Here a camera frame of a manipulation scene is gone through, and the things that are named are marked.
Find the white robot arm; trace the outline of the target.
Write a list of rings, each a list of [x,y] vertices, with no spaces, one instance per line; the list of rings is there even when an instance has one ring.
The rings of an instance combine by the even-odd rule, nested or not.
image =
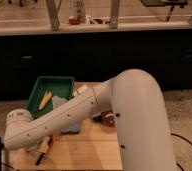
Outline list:
[[[176,171],[161,89],[139,69],[91,87],[37,119],[27,110],[11,111],[4,145],[9,150],[33,147],[44,137],[107,110],[114,114],[123,171]]]

